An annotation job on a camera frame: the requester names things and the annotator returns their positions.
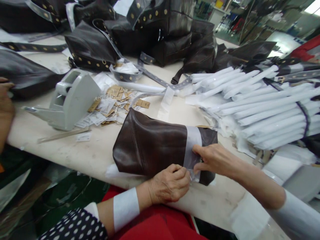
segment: woman's left hand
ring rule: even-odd
[[[177,164],[171,164],[150,180],[152,204],[177,202],[189,190],[190,172]]]

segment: white sleeve cover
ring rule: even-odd
[[[320,239],[320,213],[290,192],[279,210],[267,210],[281,229],[292,239]]]
[[[131,188],[113,198],[113,222],[115,232],[140,214],[136,188]]]

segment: brown leather bag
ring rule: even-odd
[[[218,143],[217,132],[198,128],[202,146]],[[113,159],[120,172],[153,177],[171,164],[183,166],[187,128],[130,109],[113,146]],[[209,185],[215,174],[201,171],[199,183]]]

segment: woman's right hand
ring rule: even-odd
[[[211,144],[206,147],[194,145],[192,150],[203,160],[203,163],[197,163],[194,166],[195,174],[199,171],[210,171],[233,179],[237,170],[245,163],[220,144]]]

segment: hand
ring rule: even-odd
[[[8,80],[0,77],[0,114],[14,115],[14,106],[11,99],[8,97],[8,90],[14,86],[13,83],[4,83]]]
[[[189,190],[190,172],[177,164],[171,164],[150,180],[152,204],[177,202]]]
[[[233,178],[239,165],[243,162],[220,144],[211,144],[206,147],[193,146],[193,152],[202,157],[203,163],[197,163],[193,171],[210,171],[229,178]]]

